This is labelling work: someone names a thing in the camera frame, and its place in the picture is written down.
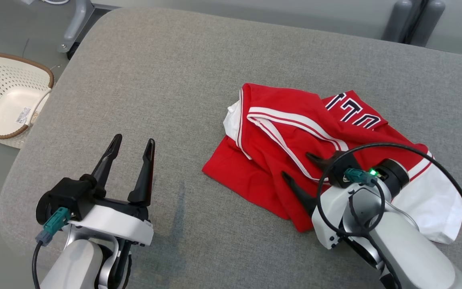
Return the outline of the grey metal stand leg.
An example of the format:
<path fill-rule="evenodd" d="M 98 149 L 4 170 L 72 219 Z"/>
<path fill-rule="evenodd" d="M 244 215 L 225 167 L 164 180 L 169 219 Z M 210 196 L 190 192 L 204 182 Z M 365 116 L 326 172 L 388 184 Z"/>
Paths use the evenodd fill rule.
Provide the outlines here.
<path fill-rule="evenodd" d="M 95 11 L 91 0 L 75 0 L 75 4 L 75 13 L 57 48 L 57 51 L 64 53 L 68 60 L 71 60 L 77 51 L 81 43 L 77 39 Z"/>

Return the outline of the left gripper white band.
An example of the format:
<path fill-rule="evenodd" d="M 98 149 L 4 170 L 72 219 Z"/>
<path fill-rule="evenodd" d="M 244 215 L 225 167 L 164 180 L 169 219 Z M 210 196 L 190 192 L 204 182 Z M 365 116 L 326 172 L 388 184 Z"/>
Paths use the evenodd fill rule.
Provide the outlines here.
<path fill-rule="evenodd" d="M 106 196 L 105 185 L 113 160 L 117 158 L 122 142 L 122 134 L 116 134 L 108 148 L 97 163 L 92 176 L 97 181 L 95 196 Z M 150 138 L 144 150 L 143 165 L 139 172 L 134 190 L 128 194 L 127 201 L 148 207 L 152 200 L 152 181 L 154 173 L 155 140 Z M 150 222 L 118 212 L 113 208 L 94 205 L 82 221 L 70 220 L 66 225 L 68 238 L 66 246 L 79 239 L 96 239 L 113 242 L 117 238 L 149 246 L 154 236 L 154 229 Z"/>

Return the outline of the grey metal partition post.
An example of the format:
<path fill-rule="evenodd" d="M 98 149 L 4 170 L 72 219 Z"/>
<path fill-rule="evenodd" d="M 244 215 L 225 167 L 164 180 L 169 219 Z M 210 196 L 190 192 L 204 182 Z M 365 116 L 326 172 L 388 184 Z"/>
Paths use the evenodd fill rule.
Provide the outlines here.
<path fill-rule="evenodd" d="M 419 24 L 419 19 L 422 11 L 425 9 L 425 6 L 428 0 L 409 0 L 412 4 L 411 11 L 405 23 L 403 30 L 403 38 L 401 43 L 410 44 L 415 33 L 415 30 Z"/>

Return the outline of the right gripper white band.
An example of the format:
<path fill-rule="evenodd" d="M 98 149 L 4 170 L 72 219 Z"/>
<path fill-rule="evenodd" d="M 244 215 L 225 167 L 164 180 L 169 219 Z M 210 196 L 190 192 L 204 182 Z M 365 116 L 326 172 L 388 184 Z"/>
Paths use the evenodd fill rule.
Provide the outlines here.
<path fill-rule="evenodd" d="M 306 152 L 306 158 L 322 172 L 329 168 L 337 157 L 338 152 L 334 152 L 328 159 Z M 308 216 L 312 216 L 311 220 L 318 241 L 326 249 L 331 249 L 332 245 L 338 243 L 338 235 L 323 221 L 320 210 L 316 208 L 317 196 L 309 195 L 287 172 L 282 171 L 281 175 Z M 379 190 L 377 187 L 371 188 L 359 183 L 352 183 L 347 188 L 333 186 L 326 190 L 320 196 L 321 210 L 334 227 L 339 228 L 341 224 L 343 225 L 343 230 L 347 232 L 358 232 L 360 228 L 354 220 L 349 207 L 350 196 L 359 221 L 366 223 L 379 214 L 381 207 Z"/>

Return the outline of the red white basketball jersey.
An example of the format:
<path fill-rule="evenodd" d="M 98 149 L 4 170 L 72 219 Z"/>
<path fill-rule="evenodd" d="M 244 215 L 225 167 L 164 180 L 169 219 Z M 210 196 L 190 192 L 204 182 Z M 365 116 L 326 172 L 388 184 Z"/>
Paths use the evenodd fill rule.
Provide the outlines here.
<path fill-rule="evenodd" d="M 430 155 L 425 145 L 411 143 L 353 90 L 321 99 L 303 90 L 246 83 L 223 125 L 226 135 L 203 172 L 249 202 L 291 220 L 299 232 L 312 230 L 313 224 L 281 173 L 315 196 L 322 170 L 306 153 L 329 159 L 335 151 L 389 142 Z M 462 198 L 429 160 L 390 147 L 361 150 L 354 157 L 363 170 L 383 159 L 398 161 L 409 174 L 409 184 L 394 197 L 395 206 L 429 240 L 450 244 L 456 239 Z"/>

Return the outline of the cream perforated laundry basket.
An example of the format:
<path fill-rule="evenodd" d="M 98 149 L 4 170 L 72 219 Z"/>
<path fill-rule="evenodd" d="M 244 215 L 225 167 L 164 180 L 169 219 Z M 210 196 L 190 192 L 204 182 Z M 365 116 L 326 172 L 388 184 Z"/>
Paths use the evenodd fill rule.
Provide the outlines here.
<path fill-rule="evenodd" d="M 35 61 L 0 53 L 0 143 L 20 149 L 49 98 L 55 77 Z"/>

